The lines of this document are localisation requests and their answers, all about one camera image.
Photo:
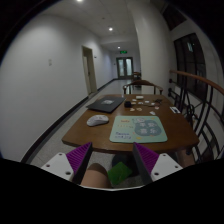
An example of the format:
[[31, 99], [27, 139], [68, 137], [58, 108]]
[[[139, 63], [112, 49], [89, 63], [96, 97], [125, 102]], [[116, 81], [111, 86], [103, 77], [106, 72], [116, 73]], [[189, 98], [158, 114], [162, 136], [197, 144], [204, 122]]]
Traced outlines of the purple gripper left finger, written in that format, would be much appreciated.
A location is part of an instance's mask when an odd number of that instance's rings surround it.
[[44, 164], [42, 169], [75, 184], [80, 184], [92, 151], [92, 143], [89, 142], [67, 154], [59, 152]]

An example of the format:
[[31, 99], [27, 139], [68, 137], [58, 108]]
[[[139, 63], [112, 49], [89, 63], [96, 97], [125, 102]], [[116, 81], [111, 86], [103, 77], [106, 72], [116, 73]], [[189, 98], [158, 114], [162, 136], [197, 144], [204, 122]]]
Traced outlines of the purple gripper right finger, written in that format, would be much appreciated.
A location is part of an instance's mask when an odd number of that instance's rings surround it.
[[138, 143], [133, 144], [133, 155], [144, 185], [182, 169], [168, 154], [157, 154]]

